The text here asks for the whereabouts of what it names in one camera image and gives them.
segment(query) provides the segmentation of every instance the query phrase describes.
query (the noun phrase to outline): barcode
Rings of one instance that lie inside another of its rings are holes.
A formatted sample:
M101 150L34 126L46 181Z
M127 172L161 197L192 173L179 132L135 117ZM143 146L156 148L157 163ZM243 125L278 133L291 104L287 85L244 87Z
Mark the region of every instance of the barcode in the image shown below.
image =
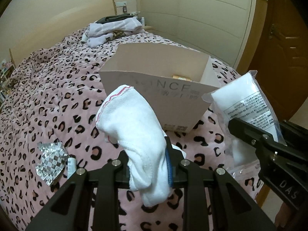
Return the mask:
M177 131L185 131L187 127L185 126L177 126Z
M171 124L165 124L164 125L165 130L173 130L174 128L175 128L175 125L171 125Z

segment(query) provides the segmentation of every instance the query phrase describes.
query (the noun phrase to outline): white bottle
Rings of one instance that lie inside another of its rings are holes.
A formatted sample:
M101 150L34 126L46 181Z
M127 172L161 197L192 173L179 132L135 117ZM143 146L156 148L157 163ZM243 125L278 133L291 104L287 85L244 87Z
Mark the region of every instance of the white bottle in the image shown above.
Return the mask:
M67 159L67 179L69 179L76 172L76 158L73 155Z
M141 24L142 24L142 26L145 26L144 17L141 17Z

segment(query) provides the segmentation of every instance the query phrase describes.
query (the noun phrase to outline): pink blanket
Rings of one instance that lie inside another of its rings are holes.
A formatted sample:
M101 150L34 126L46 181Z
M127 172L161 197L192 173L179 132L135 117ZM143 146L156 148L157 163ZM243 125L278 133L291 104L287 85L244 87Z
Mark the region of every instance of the pink blanket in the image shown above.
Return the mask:
M67 180L67 168L59 180L47 186L35 172L41 152L38 142L62 141L78 167L101 168L115 159L121 147L104 142L95 127L95 115L106 98L99 68L119 44L154 42L181 46L150 33L123 37L91 49L81 44L84 30L77 31L50 49L33 52L12 74L18 80L0 115L0 203L19 230ZM212 59L222 85L239 75L228 65ZM189 134L167 132L187 158L203 168L224 167L224 137L216 115L209 109ZM250 174L239 181L255 197L262 182ZM183 193L174 190L164 203L146 208L139 193L119 190L122 231L181 230Z

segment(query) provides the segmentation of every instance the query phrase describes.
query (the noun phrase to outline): brown door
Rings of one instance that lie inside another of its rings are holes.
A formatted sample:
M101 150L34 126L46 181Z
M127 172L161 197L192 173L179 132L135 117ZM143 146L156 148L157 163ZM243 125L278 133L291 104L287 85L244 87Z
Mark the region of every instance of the brown door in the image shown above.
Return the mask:
M249 69L258 71L256 79L279 121L289 120L307 99L308 28L290 0L268 0Z

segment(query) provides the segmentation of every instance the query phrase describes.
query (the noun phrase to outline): checkered wrapper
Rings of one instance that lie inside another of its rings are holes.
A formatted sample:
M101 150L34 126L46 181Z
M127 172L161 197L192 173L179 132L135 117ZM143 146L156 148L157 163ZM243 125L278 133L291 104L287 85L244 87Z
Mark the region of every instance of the checkered wrapper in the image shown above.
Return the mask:
M38 143L38 148L43 153L41 163L36 165L35 170L37 175L50 186L65 168L68 154L62 142Z

